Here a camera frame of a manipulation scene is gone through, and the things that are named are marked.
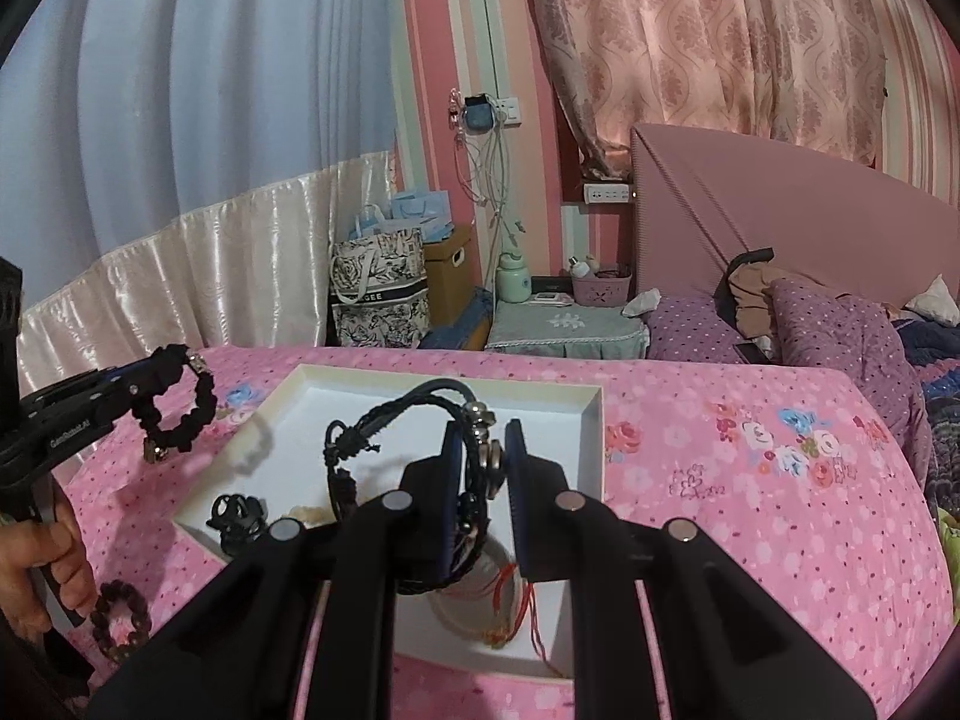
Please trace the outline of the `pink patterned curtain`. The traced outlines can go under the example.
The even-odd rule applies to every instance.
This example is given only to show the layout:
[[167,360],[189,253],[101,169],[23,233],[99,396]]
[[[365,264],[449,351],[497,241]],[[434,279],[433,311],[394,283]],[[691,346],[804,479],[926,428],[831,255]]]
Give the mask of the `pink patterned curtain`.
[[638,124],[712,128],[875,167],[958,199],[958,49],[928,0],[530,0],[594,179]]

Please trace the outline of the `brown bag on bed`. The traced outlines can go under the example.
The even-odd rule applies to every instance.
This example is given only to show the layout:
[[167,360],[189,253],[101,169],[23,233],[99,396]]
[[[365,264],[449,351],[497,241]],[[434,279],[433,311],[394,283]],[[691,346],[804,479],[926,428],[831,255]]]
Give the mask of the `brown bag on bed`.
[[775,311],[768,289],[778,280],[815,286],[800,273],[784,270],[773,263],[771,247],[747,250],[736,255],[727,265],[724,277],[713,294],[716,314],[735,328],[743,338],[754,340],[775,336]]

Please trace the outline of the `white shallow tray box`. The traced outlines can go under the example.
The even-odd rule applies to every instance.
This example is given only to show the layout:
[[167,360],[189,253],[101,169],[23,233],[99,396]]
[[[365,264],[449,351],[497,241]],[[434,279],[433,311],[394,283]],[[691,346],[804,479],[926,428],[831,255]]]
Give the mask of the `white shallow tray box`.
[[[268,518],[295,505],[329,504],[322,468],[325,427],[334,419],[352,424],[381,401],[420,383],[416,374],[357,371],[301,364],[190,484],[171,520],[217,561],[226,557],[206,526],[218,496],[254,496]],[[597,385],[473,379],[480,401],[496,416],[493,437],[508,422],[521,421],[527,450],[562,465],[570,488],[599,497],[604,490],[604,399]],[[348,463],[359,500],[397,488],[405,465],[438,454],[446,415],[416,408],[387,427],[376,451]],[[502,589],[493,580],[516,556],[509,500],[488,506],[490,541],[478,566],[454,589],[402,596],[395,613],[395,650],[400,655],[476,673],[509,674],[537,681],[573,674],[571,611],[566,583],[540,583],[534,611],[516,611],[516,578]]]

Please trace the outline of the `brown cardboard box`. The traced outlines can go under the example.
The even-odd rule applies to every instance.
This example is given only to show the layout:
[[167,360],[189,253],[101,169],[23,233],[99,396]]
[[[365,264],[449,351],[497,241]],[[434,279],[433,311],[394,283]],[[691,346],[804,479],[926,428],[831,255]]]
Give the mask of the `brown cardboard box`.
[[472,228],[466,224],[456,224],[444,241],[423,247],[433,327],[452,325],[472,300],[471,240]]

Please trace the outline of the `black white tote bag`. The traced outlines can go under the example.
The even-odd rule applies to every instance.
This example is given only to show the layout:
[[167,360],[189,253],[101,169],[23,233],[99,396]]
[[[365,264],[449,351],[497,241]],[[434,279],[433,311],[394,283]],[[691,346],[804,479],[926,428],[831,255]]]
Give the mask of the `black white tote bag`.
[[376,232],[337,244],[331,301],[340,346],[416,348],[431,330],[420,231]]

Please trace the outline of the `white power strip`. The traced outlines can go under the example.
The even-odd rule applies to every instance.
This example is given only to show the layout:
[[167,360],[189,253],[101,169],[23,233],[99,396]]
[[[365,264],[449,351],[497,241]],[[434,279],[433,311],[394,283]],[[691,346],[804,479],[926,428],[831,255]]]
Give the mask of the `white power strip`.
[[619,205],[633,199],[633,188],[621,182],[596,182],[584,184],[583,195],[588,205]]

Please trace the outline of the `green water bottle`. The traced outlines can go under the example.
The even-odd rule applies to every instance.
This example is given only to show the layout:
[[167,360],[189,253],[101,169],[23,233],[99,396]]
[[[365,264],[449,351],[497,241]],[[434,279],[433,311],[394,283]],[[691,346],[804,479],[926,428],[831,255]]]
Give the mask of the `green water bottle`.
[[523,304],[532,296],[530,271],[523,254],[505,250],[498,257],[496,294],[501,302],[509,304]]

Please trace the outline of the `black fluffy scrunchie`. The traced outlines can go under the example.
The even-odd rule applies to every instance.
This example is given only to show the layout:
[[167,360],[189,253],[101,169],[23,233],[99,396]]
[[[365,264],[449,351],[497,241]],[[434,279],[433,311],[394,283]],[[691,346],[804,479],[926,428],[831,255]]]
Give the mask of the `black fluffy scrunchie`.
[[132,416],[143,433],[143,460],[161,463],[171,452],[194,447],[217,416],[213,372],[199,351],[185,344],[156,348],[133,367],[128,384]]

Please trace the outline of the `cream organza scrunchie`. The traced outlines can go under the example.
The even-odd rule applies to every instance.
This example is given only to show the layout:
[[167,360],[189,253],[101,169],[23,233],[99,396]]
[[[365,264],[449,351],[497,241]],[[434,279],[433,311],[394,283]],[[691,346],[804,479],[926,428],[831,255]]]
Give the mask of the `cream organza scrunchie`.
[[288,511],[288,515],[308,528],[327,525],[335,520],[334,512],[324,505],[295,505]]

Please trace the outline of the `green covered nightstand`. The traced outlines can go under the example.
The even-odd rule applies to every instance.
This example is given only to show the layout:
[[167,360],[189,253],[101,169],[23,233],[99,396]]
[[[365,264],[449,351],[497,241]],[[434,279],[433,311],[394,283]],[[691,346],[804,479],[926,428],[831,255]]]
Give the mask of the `green covered nightstand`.
[[643,359],[649,330],[617,307],[506,304],[494,309],[485,349],[500,355]]

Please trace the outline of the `purple quilted blanket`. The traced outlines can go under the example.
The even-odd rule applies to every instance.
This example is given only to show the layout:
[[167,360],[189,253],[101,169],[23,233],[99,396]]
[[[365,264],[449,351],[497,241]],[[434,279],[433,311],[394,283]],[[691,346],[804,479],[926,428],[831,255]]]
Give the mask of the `purple quilted blanket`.
[[921,383],[884,307],[799,281],[766,289],[775,319],[779,360],[793,367],[828,367],[859,388],[892,434],[919,486],[934,449]]

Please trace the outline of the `blue charger on socket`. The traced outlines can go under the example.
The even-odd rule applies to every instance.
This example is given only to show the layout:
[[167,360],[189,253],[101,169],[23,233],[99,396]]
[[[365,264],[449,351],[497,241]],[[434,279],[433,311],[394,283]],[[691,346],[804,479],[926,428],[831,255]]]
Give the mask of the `blue charger on socket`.
[[472,135],[488,133],[496,124],[496,112],[488,94],[467,96],[462,107],[462,121]]

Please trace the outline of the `pink floral bed sheet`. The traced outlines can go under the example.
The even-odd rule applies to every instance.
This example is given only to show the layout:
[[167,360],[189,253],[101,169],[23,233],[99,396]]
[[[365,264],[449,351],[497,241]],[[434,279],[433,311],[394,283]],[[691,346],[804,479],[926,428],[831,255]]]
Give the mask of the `pink floral bed sheet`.
[[149,465],[122,421],[68,483],[101,580],[167,621],[220,561],[171,517],[190,484],[301,364],[597,385],[604,490],[626,520],[697,522],[848,670],[880,717],[905,702],[953,629],[947,562],[907,459],[828,369],[573,361],[389,349],[215,348],[221,411],[194,450]]

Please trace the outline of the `pink plastic basket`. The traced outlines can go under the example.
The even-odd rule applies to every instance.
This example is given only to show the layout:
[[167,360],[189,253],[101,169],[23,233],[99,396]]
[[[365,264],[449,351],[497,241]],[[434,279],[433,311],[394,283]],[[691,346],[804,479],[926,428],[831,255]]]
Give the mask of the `pink plastic basket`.
[[630,299],[630,270],[602,270],[574,278],[573,298],[586,307],[622,307]]

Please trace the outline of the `white satin curtain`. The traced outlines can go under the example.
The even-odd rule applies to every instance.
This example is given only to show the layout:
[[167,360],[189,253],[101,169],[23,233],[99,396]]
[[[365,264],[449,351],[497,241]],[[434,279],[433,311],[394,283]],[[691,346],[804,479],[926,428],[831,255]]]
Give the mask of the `white satin curtain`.
[[21,387],[119,366],[168,343],[322,346],[332,247],[394,192],[394,156],[361,154],[179,216],[28,307]]

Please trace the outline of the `black hair clip in tray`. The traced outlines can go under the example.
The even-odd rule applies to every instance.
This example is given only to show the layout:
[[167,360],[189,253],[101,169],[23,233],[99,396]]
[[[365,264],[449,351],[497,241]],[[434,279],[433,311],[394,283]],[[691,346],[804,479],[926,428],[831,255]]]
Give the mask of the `black hair clip in tray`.
[[220,550],[236,557],[267,528],[265,507],[254,496],[222,494],[213,502],[206,526],[220,537]]

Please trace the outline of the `pink headboard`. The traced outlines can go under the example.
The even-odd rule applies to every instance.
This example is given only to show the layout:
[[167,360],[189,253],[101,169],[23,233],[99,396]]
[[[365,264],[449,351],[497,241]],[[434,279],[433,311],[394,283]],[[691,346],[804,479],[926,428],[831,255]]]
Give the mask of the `pink headboard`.
[[903,305],[958,286],[958,213],[884,172],[789,143],[675,125],[631,130],[636,284],[709,296],[739,255]]

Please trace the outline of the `purple dotted pillow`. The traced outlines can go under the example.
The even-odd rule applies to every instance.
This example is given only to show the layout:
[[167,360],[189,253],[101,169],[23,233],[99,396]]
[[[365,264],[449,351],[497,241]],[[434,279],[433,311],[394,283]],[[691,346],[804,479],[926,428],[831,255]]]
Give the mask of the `purple dotted pillow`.
[[740,333],[716,314],[711,298],[665,296],[647,314],[647,357],[656,361],[742,364]]

